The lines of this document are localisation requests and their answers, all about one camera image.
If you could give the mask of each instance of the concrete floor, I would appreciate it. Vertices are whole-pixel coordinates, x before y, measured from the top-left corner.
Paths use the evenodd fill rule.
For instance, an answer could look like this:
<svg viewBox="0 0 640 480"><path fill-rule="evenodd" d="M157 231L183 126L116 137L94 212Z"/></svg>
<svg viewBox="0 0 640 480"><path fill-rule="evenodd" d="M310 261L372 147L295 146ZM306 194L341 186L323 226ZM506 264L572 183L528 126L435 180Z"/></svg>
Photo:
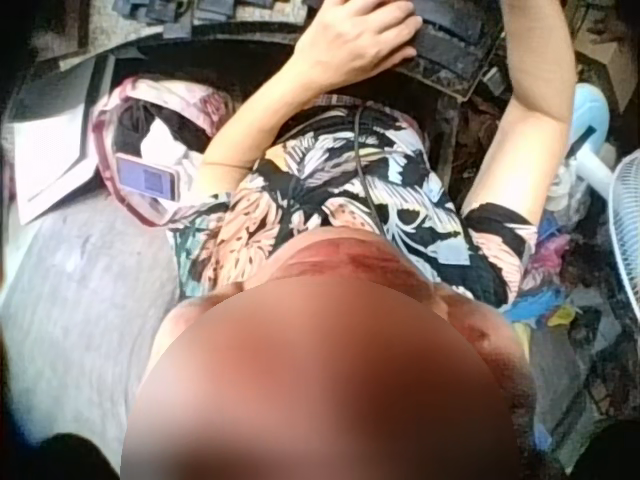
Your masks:
<svg viewBox="0 0 640 480"><path fill-rule="evenodd" d="M27 440L75 433L119 470L155 331L177 299L162 229L104 191L12 229L0 320L9 401Z"/></svg>

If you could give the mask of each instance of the fan grille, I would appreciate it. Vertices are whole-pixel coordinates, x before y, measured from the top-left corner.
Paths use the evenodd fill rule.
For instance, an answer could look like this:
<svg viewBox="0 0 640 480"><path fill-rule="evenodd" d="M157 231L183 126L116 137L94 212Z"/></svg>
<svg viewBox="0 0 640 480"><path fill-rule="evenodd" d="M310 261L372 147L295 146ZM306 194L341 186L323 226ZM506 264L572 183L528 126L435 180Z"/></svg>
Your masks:
<svg viewBox="0 0 640 480"><path fill-rule="evenodd" d="M620 275L640 319L640 150L616 170L609 194L609 222Z"/></svg>

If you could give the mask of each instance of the floral dress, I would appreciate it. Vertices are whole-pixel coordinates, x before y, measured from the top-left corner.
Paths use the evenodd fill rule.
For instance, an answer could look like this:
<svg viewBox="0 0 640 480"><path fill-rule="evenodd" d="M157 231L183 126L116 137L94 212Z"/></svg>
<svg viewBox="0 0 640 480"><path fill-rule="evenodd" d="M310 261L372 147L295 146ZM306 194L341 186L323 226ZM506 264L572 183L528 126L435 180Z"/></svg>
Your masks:
<svg viewBox="0 0 640 480"><path fill-rule="evenodd" d="M536 228L499 205L461 217L400 114L366 108L359 153L378 231L354 159L356 107L313 107L256 162L235 192L214 195L170 231L183 296L243 281L300 233L335 226L384 235L433 282L495 307L509 304Z"/></svg>

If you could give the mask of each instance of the cell phone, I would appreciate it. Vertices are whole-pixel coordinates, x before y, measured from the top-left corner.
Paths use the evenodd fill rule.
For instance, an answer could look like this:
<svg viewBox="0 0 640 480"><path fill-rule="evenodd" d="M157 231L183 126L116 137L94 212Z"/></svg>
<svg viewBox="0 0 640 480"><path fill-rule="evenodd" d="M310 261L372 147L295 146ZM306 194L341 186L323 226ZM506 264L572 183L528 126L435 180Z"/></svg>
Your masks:
<svg viewBox="0 0 640 480"><path fill-rule="evenodd" d="M116 153L118 180L122 187L154 198L177 202L178 172L144 163L141 158Z"/></svg>

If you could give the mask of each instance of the black cable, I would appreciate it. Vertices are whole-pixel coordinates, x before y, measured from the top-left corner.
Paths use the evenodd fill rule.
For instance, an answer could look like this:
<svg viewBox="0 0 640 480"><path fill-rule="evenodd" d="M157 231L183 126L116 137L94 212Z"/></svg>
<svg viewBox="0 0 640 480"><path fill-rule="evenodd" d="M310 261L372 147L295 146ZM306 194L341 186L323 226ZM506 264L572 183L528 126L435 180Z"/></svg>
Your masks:
<svg viewBox="0 0 640 480"><path fill-rule="evenodd" d="M362 169L362 159L360 158L360 118L362 117L362 112L365 108L367 108L366 105L361 105L360 108L358 108L355 119L353 121L353 155L356 160L358 176L360 177L360 181L362 182L362 190L364 191L364 196L367 197L369 208L371 209L371 214L373 215L373 221L375 222L380 235L386 236L384 227L382 226L382 222L380 221L380 217L378 216L378 212L376 212L376 205L373 202L373 197L371 196L371 192L369 191L369 185L367 185L367 180L364 176L364 170Z"/></svg>

